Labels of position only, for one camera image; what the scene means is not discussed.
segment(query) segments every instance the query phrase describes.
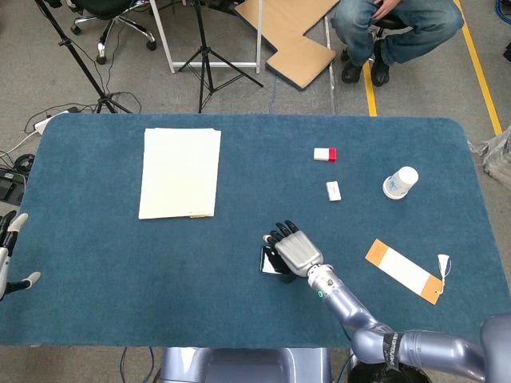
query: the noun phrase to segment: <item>person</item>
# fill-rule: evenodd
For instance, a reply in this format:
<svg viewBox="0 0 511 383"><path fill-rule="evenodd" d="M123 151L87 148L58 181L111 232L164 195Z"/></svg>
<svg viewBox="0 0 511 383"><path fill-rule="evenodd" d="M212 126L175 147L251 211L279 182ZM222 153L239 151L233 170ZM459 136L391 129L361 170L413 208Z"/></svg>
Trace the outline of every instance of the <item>person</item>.
<svg viewBox="0 0 511 383"><path fill-rule="evenodd" d="M411 27L374 42L369 27L391 14ZM374 54L371 80L375 86L389 81L389 67L429 53L463 27L463 17L453 0L341 0L332 27L347 45L350 60L341 79L358 82L363 64Z"/></svg>

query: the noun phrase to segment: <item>jeans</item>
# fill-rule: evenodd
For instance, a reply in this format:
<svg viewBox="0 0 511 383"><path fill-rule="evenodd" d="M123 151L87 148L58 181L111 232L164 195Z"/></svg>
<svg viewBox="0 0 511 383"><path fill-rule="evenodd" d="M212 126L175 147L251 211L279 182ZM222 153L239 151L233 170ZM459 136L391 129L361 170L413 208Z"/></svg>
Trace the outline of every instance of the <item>jeans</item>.
<svg viewBox="0 0 511 383"><path fill-rule="evenodd" d="M373 54L369 26L378 6L374 0L341 0L331 24L347 45L353 65L362 66ZM463 26L463 17L453 0L401 0L391 11L412 29L387 36L382 41L382 58L387 65L422 56L453 37Z"/></svg>

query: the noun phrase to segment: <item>robotic arm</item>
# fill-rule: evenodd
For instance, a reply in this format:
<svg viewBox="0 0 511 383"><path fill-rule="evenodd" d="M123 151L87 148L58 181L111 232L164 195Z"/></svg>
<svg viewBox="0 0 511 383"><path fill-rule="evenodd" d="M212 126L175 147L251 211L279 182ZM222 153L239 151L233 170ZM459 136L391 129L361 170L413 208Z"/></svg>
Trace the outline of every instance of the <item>robotic arm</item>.
<svg viewBox="0 0 511 383"><path fill-rule="evenodd" d="M352 333L351 348L360 361L367 364L385 362L396 369L402 363L485 381L485 358L481 347L462 338L431 331L395 333L371 315L335 275L332 266L323 264L323 255L309 238L293 222L285 223L287 226L277 223L280 232L272 231L264 239L279 252L292 273L308 278L312 289ZM486 382L504 381L486 379Z"/></svg>
<svg viewBox="0 0 511 383"><path fill-rule="evenodd" d="M41 273L36 271L20 282L7 282L14 245L20 229L28 219L28 214L23 213L11 222L15 215L16 211L12 211L5 217L0 217L0 301L10 293L31 288L41 277Z"/></svg>

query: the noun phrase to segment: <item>power strip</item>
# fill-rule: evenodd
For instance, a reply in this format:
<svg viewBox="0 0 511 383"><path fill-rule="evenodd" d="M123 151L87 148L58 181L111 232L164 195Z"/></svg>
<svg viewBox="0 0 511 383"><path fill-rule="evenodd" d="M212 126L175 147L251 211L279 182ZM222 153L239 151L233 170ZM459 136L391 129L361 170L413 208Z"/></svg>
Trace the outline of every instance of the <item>power strip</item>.
<svg viewBox="0 0 511 383"><path fill-rule="evenodd" d="M45 120L39 121L38 123L34 124L34 131L38 131L39 134L42 136L42 133L46 129L46 125L50 122L50 120L52 118L55 118L56 116L58 116L60 114L64 114L64 113L79 113L79 112L80 111L78 110L78 108L76 106L73 106L72 108L69 108L69 109L65 110L64 112L60 112L60 113L56 114L55 116L48 117Z"/></svg>

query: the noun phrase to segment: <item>white paper stack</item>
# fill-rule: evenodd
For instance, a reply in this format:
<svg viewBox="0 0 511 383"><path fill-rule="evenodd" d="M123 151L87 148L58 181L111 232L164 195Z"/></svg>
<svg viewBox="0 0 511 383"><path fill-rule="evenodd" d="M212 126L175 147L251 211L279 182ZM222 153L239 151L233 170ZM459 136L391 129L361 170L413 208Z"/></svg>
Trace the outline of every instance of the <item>white paper stack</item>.
<svg viewBox="0 0 511 383"><path fill-rule="evenodd" d="M220 131L145 129L139 219L214 216Z"/></svg>

